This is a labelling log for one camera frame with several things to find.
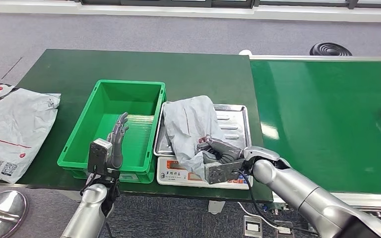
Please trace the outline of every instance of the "black wire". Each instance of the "black wire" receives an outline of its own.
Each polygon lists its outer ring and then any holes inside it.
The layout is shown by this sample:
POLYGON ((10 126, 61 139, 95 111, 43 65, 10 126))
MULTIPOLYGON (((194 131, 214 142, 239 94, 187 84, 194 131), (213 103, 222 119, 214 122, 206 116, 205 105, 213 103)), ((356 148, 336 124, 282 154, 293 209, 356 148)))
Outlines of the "black wire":
POLYGON ((93 171, 93 177, 91 178, 90 182, 88 182, 84 187, 82 187, 82 189, 79 191, 79 195, 83 195, 84 193, 84 190, 86 188, 88 188, 88 186, 90 186, 90 184, 94 181, 94 179, 96 178, 96 170, 97 170, 97 166, 94 167, 94 171, 93 171))
POLYGON ((106 222, 106 228, 107 228, 107 233, 109 233, 109 238, 113 238, 112 231, 110 230, 109 223, 107 222, 106 222))
POLYGON ((293 226, 293 227, 289 227, 289 226, 280 225, 280 224, 277 224, 277 223, 271 221, 269 218, 267 218, 267 217, 260 211, 260 209, 259 209, 259 207, 258 207, 258 205, 257 205, 257 203, 256 203, 256 200, 255 200, 254 192, 253 192, 253 190, 252 190, 251 183, 249 182, 249 179, 248 179, 248 177, 246 176, 246 174, 243 173, 243 172, 240 171, 240 170, 233 170, 233 171, 232 171, 232 173, 235 173, 235 172, 240 173, 240 174, 243 176, 243 178, 245 178, 246 182, 248 183, 249 192, 251 193, 252 202, 253 202, 253 204, 254 204, 254 206, 255 206, 256 211, 259 213, 259 215, 260 215, 262 218, 264 218, 265 220, 267 220, 269 223, 273 224, 273 225, 276 226, 276 227, 289 228, 289 229, 292 229, 292 230, 297 230, 297 231, 307 232, 307 233, 310 233, 310 234, 319 236, 319 234, 316 233, 316 232, 312 232, 312 231, 305 230, 305 229, 298 228, 298 227, 294 227, 294 226, 293 226))

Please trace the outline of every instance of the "package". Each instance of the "package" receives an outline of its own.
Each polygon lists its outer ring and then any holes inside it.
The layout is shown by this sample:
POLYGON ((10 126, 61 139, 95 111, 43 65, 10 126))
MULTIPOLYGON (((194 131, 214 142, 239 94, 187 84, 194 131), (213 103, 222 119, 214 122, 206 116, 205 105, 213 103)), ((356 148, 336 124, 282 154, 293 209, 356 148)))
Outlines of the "package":
POLYGON ((0 83, 0 180, 16 183, 55 122, 60 94, 0 83))
POLYGON ((211 99, 198 96, 164 106, 164 126, 176 159, 188 171, 205 180, 204 153, 197 145, 207 136, 224 140, 211 99))

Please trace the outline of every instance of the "gray carpet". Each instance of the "gray carpet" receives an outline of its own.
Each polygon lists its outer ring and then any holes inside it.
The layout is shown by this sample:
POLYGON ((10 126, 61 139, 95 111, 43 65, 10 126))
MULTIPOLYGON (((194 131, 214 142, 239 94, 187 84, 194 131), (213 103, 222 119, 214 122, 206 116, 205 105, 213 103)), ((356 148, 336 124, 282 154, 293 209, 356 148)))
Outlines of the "gray carpet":
MULTIPOLYGON (((0 81, 19 82, 47 48, 307 55, 313 44, 324 41, 341 44, 355 56, 381 56, 381 23, 0 14, 0 81)), ((56 191, 17 190, 27 194, 31 207, 14 237, 59 237, 77 203, 56 191)), ((208 214, 208 201, 202 200, 122 196, 116 206, 110 225, 118 238, 243 236, 243 212, 236 203, 226 203, 218 215, 208 214)), ((269 216, 299 221, 293 212, 269 216)), ((263 229, 264 237, 274 237, 272 229, 263 229)))

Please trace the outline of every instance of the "metal tray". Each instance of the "metal tray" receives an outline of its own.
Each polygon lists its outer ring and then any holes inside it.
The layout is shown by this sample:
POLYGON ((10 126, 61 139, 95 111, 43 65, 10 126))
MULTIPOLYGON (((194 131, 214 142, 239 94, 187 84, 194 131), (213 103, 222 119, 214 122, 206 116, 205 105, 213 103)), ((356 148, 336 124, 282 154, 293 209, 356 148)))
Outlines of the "metal tray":
MULTIPOLYGON (((154 155, 164 157, 174 157, 166 128, 164 127, 164 105, 161 106, 161 113, 158 118, 157 132, 154 142, 154 155)), ((217 112, 218 124, 226 136, 226 141, 239 148, 252 145, 251 132, 249 130, 248 110, 243 105, 214 104, 217 112)))

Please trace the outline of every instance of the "green plastic crate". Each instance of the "green plastic crate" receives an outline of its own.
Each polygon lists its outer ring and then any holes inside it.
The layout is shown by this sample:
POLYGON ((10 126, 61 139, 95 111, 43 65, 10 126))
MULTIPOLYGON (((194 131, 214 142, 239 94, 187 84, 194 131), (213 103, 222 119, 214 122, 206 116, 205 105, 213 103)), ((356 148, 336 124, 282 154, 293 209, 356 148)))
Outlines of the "green plastic crate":
POLYGON ((87 178, 88 150, 97 138, 106 139, 119 115, 128 112, 129 130, 122 144, 120 181, 150 183, 154 179, 152 147, 161 104, 166 101, 162 82, 102 79, 96 83, 58 159, 74 178, 87 178))

